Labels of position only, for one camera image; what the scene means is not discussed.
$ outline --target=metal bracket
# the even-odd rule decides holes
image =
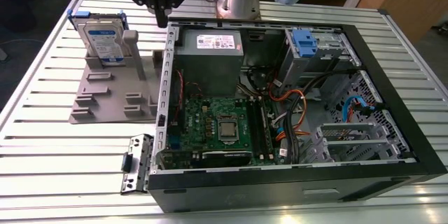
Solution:
[[[121,195],[146,194],[146,171],[150,163],[153,137],[145,134],[134,136],[129,141],[129,148],[122,156]]]
[[[124,30],[122,45],[130,54],[124,57],[125,66],[104,66],[98,57],[86,54],[70,123],[156,119],[157,96],[153,91],[158,90],[160,81],[153,68],[145,72],[137,41],[137,31]]]
[[[302,144],[300,162],[362,161],[374,153],[386,155],[384,158],[397,159],[400,151],[386,139],[386,135],[386,128],[374,123],[325,123],[316,128]],[[348,151],[353,151],[336,158],[330,149],[346,147]]]

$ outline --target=slotted aluminum table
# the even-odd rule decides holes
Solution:
[[[165,29],[130,0],[72,0],[68,8],[128,15],[141,55],[164,49]],[[265,20],[356,25],[433,148],[448,165],[448,95],[392,19],[370,9],[261,3]],[[202,0],[173,16],[214,17]],[[165,215],[150,196],[120,196],[121,155],[129,137],[153,124],[66,122],[85,61],[77,32],[61,16],[0,114],[0,220],[110,218],[157,223],[440,223],[448,220],[448,175],[361,202]]]

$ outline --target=blue drive bay latch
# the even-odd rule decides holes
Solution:
[[[312,58],[317,52],[317,40],[308,30],[292,30],[292,41],[302,58]]]

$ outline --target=cpu socket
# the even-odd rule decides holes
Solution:
[[[237,124],[233,119],[217,120],[217,136],[225,144],[233,144],[240,139]]]

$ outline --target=power supply label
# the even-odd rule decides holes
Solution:
[[[121,65],[122,51],[116,43],[117,34],[113,30],[90,30],[92,47],[104,65]]]
[[[234,49],[232,35],[197,35],[198,49]]]

